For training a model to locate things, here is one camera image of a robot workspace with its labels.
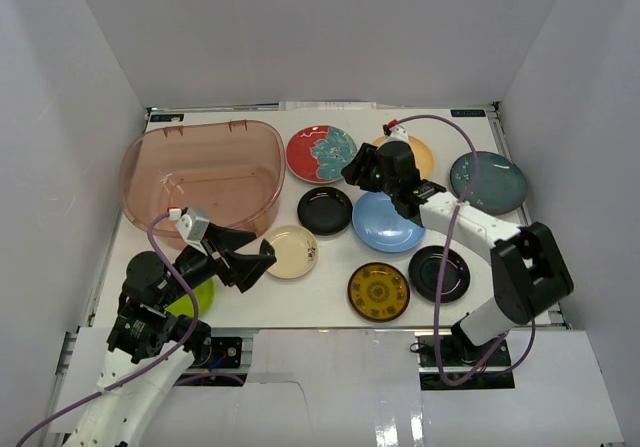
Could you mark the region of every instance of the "white wall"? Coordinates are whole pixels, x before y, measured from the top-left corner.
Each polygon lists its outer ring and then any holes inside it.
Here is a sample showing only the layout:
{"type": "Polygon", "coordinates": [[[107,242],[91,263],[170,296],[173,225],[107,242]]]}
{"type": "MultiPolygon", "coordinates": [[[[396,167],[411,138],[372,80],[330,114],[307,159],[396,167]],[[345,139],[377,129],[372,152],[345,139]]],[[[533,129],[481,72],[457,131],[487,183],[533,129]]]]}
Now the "white wall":
{"type": "Polygon", "coordinates": [[[87,0],[145,106],[500,100],[555,0],[87,0]]]}
{"type": "Polygon", "coordinates": [[[84,0],[0,0],[0,32],[0,445],[9,446],[46,412],[144,111],[84,0]]]}
{"type": "Polygon", "coordinates": [[[534,217],[574,277],[564,303],[587,329],[628,445],[640,445],[640,0],[558,0],[504,99],[534,217]]]}

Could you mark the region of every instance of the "yellow patterned plate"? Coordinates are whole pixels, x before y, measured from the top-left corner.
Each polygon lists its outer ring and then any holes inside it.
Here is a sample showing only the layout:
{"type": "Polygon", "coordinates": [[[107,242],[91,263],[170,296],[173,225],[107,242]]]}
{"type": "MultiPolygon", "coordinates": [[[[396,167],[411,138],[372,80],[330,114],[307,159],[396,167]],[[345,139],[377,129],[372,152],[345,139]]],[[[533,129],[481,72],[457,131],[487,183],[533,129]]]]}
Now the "yellow patterned plate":
{"type": "MultiPolygon", "coordinates": [[[[385,140],[387,140],[387,138],[382,136],[374,140],[372,144],[376,147],[380,147],[385,140]]],[[[409,147],[411,147],[413,157],[416,160],[416,167],[420,171],[420,178],[429,179],[431,174],[433,174],[433,169],[436,168],[436,161],[433,158],[433,152],[431,152],[431,149],[427,147],[427,144],[411,135],[409,136],[409,147]]]]}
{"type": "Polygon", "coordinates": [[[389,322],[409,305],[409,284],[398,269],[381,262],[365,264],[349,279],[351,306],[367,320],[389,322]]]}

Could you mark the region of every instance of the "light blue plate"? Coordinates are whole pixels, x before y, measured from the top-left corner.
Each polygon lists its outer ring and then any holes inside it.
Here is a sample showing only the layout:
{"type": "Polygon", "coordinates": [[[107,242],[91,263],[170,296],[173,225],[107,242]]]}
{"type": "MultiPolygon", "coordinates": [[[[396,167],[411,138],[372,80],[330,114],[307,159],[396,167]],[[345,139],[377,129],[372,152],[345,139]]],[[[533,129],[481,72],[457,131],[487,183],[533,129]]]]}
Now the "light blue plate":
{"type": "Polygon", "coordinates": [[[367,192],[353,209],[353,228],[369,246],[382,252],[405,252],[420,243],[426,232],[396,212],[387,194],[367,192]]]}

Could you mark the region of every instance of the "white tabletop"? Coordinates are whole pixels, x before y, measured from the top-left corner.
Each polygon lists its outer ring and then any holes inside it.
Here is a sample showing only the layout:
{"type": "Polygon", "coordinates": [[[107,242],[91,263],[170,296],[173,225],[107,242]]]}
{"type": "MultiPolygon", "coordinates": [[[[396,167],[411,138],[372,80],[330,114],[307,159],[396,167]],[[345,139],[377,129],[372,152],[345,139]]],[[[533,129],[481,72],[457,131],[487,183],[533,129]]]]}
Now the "white tabletop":
{"type": "MultiPolygon", "coordinates": [[[[371,142],[382,135],[382,125],[392,119],[418,113],[433,113],[458,123],[469,134],[478,150],[498,152],[494,134],[487,118],[452,118],[449,110],[364,110],[364,111],[273,111],[273,112],[197,112],[186,113],[183,125],[253,119],[271,124],[283,142],[298,130],[311,125],[328,124],[347,131],[357,145],[371,142]]],[[[152,123],[148,130],[168,124],[152,123]]],[[[406,124],[409,134],[425,142],[433,151],[436,166],[430,180],[449,186],[449,169],[453,162],[468,152],[464,139],[450,126],[431,120],[406,124]]],[[[353,203],[363,194],[344,181],[332,184],[343,190],[353,203]]],[[[300,197],[314,186],[305,183],[289,171],[286,173],[280,198],[280,209],[272,227],[298,224],[296,207],[300,197]]],[[[520,223],[517,212],[502,217],[520,223]]],[[[444,235],[426,226],[422,245],[443,245],[444,235]]],[[[257,252],[260,239],[242,249],[257,252]]],[[[385,254],[371,249],[356,235],[352,227],[336,237],[318,237],[318,263],[305,276],[284,281],[265,274],[248,292],[241,294],[216,282],[215,301],[202,320],[217,328],[428,328],[433,324],[433,304],[413,292],[407,310],[396,320],[384,324],[370,323],[354,312],[347,300],[347,282],[359,266],[367,262],[386,262],[406,274],[409,261],[417,250],[402,254],[385,254]]],[[[479,307],[492,295],[489,265],[465,247],[453,243],[452,248],[467,262],[471,270],[471,286],[458,301],[444,305],[441,323],[452,325],[467,312],[479,307]]],[[[146,234],[121,217],[112,254],[108,259],[94,326],[111,327],[116,318],[118,296],[125,279],[129,260],[143,250],[151,250],[146,234]]],[[[166,249],[170,259],[178,251],[166,249]]],[[[549,324],[549,316],[541,315],[537,322],[549,324]]]]}

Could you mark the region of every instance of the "black plate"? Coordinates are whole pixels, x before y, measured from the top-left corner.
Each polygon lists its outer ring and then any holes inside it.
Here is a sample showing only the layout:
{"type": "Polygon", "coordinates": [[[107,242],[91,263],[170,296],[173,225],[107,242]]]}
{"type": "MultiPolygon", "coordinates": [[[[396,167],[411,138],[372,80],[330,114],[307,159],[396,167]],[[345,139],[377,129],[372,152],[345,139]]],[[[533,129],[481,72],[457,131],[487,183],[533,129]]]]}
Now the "black plate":
{"type": "MultiPolygon", "coordinates": [[[[409,263],[409,280],[422,297],[435,302],[438,270],[444,248],[430,245],[420,249],[409,263]]],[[[462,297],[469,289],[471,272],[462,257],[449,249],[444,285],[442,286],[442,303],[448,304],[462,297]]]]}
{"type": "Polygon", "coordinates": [[[314,235],[333,235],[351,222],[353,205],[347,195],[333,187],[317,187],[298,202],[298,220],[314,235]]]}

